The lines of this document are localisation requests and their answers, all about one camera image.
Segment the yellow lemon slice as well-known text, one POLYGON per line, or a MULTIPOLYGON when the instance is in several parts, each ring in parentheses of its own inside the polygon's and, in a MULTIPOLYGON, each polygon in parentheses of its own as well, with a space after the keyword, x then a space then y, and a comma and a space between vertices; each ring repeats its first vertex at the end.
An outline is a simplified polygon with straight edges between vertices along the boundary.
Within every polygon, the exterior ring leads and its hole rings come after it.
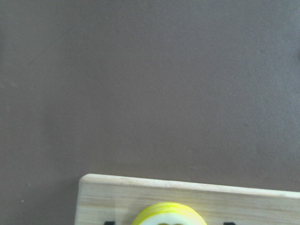
POLYGON ((206 222, 194 209, 180 203, 160 202, 141 211, 133 225, 205 225, 206 222))

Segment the wooden cutting board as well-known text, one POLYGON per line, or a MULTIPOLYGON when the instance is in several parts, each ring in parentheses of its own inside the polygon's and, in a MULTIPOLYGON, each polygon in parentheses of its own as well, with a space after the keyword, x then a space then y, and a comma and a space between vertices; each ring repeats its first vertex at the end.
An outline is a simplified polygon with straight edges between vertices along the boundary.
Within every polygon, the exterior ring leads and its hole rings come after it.
POLYGON ((160 202, 187 205, 209 225, 300 222, 298 192, 87 174, 79 181, 75 224, 129 225, 143 209, 160 202))

